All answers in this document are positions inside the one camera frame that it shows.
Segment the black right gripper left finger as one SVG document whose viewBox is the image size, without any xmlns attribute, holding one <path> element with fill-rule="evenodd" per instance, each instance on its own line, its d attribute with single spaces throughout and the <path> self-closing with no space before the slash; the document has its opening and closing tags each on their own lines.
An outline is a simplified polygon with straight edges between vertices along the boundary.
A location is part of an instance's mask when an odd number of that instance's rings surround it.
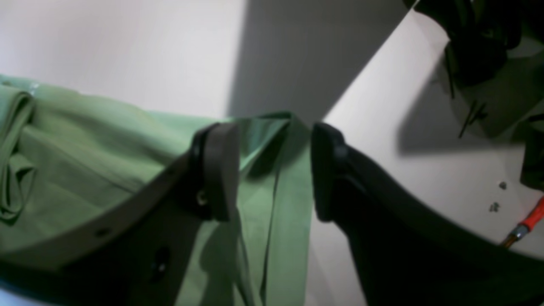
<svg viewBox="0 0 544 306">
<path fill-rule="evenodd" d="M 190 149 L 136 195 L 57 238 L 1 256 L 1 287 L 66 306 L 171 306 L 200 226 L 236 213 L 236 123 L 196 132 Z"/>
</svg>

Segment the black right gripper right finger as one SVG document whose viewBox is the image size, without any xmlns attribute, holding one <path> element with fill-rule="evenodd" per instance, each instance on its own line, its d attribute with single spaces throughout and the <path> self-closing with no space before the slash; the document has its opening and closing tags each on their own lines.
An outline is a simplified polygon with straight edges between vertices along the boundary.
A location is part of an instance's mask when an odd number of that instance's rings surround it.
<svg viewBox="0 0 544 306">
<path fill-rule="evenodd" d="M 539 306 L 543 261 L 435 213 L 340 130 L 313 126 L 315 209 L 348 239 L 369 306 Z"/>
</svg>

